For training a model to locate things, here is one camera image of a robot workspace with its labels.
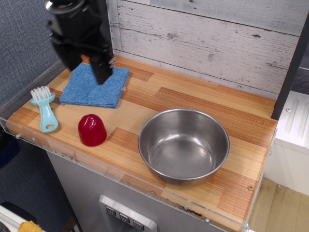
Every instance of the yellow object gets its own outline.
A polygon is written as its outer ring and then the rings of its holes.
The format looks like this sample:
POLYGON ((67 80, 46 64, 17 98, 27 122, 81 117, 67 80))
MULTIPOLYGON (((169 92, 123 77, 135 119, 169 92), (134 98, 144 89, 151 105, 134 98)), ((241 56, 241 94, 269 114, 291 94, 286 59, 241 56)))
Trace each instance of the yellow object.
POLYGON ((18 232, 43 232, 43 230, 33 221, 26 221, 20 224, 18 232))

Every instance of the black frame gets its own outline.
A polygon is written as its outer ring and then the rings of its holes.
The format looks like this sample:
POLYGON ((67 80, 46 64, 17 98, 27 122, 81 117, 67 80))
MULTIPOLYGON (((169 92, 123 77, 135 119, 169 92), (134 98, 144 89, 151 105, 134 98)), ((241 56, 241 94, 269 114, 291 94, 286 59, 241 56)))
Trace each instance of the black frame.
POLYGON ((308 41, 309 41, 309 14, 307 15, 307 19, 305 21, 303 30, 300 34, 293 58, 291 60, 290 67, 288 69, 277 102, 275 104, 274 111, 272 112, 271 116, 272 119, 279 120, 280 118, 286 99, 289 96, 293 81, 297 74, 300 62, 307 48, 308 41))

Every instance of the wood plank wall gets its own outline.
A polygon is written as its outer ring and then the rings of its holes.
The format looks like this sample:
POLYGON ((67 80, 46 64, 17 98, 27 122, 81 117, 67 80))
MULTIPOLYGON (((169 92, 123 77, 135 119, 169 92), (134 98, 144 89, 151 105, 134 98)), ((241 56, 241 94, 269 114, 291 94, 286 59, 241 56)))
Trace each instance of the wood plank wall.
POLYGON ((107 0, 107 7, 115 54, 272 99, 309 11, 308 0, 107 0))

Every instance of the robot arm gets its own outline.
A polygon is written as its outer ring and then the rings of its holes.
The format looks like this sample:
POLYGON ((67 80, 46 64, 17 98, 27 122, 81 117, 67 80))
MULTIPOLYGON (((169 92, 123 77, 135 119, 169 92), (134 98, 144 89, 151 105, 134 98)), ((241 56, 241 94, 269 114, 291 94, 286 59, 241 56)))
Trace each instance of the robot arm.
POLYGON ((50 0, 46 9, 55 15, 48 20, 52 44, 63 63, 72 71, 81 62, 81 55, 90 57, 99 85, 111 75, 114 56, 100 27, 97 0, 50 0))

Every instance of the brush handle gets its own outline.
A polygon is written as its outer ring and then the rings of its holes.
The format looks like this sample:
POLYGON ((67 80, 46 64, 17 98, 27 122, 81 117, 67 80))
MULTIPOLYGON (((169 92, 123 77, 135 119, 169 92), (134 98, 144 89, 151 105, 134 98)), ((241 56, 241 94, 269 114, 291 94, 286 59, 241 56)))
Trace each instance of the brush handle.
POLYGON ((40 130, 44 133, 52 132, 58 128, 58 121, 50 108, 48 100, 37 102, 40 107, 40 130))

